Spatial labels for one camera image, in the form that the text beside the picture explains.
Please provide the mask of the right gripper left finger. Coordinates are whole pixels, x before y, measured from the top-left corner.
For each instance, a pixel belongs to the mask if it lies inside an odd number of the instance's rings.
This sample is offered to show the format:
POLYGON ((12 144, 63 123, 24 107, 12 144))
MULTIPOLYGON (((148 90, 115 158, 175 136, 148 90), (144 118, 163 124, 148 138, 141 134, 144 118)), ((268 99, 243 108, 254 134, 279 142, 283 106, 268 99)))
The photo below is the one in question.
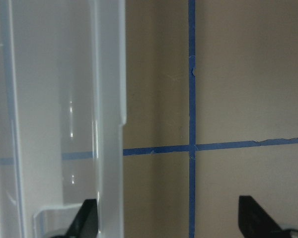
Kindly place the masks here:
POLYGON ((97 200, 86 199, 65 233, 66 238, 96 238, 98 234, 97 200))

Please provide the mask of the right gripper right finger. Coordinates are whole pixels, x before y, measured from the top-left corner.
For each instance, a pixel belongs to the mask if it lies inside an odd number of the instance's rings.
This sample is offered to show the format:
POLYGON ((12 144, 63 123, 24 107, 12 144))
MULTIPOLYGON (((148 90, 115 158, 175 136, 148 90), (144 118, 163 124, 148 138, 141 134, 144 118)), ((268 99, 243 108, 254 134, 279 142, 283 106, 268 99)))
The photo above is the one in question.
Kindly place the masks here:
POLYGON ((281 227, 250 195, 241 195, 238 201, 238 227, 245 238, 277 238, 281 227))

